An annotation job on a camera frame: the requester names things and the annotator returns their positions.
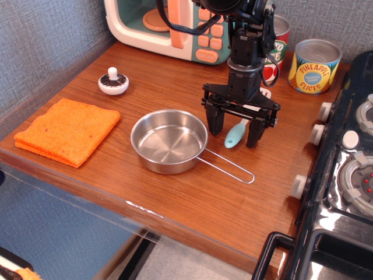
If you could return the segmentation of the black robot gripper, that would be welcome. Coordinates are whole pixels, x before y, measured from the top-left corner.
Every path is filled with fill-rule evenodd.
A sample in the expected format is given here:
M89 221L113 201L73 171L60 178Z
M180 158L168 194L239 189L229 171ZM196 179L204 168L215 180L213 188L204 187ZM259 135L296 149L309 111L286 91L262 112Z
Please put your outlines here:
M212 135L219 134L224 125L225 113L251 120L247 147L253 148L261 139L264 130L275 127L280 104L263 96L260 87L263 79L264 61L256 65L243 66L227 61L228 82L204 84L202 104L206 110L206 119ZM260 107L259 111L244 108L244 105Z

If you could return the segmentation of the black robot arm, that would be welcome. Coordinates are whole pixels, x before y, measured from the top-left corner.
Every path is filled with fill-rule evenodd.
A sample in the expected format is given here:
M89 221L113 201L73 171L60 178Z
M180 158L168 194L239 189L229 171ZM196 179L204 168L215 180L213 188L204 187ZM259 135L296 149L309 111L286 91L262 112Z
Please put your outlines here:
M195 1L196 6L223 16L227 21L230 57L228 82L206 83L202 104L208 129L221 132L229 113L249 120L247 147L253 148L265 129L277 123L280 105L261 91L267 84L263 70L275 47L275 4L273 1Z

